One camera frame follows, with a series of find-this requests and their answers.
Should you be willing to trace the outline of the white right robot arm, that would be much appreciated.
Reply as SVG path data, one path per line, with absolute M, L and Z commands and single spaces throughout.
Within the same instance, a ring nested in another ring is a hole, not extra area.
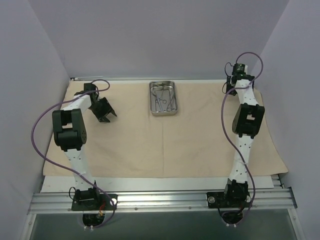
M 235 83 L 239 99 L 239 108 L 232 122 L 236 150 L 226 190 L 222 193 L 223 203 L 230 207 L 238 202 L 251 201 L 247 168 L 252 144 L 265 114 L 265 107 L 258 103 L 250 82 L 248 79 L 240 79 Z

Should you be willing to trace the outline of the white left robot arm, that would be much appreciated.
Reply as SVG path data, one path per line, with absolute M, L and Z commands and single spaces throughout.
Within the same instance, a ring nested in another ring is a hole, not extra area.
M 73 173 L 75 179 L 73 200 L 95 210 L 100 206 L 101 197 L 85 154 L 87 130 L 83 114 L 90 110 L 100 123 L 109 123 L 107 115 L 117 114 L 107 98 L 96 93 L 79 93 L 66 104 L 61 110 L 52 112 L 54 142 L 70 162 L 70 167 L 66 169 Z

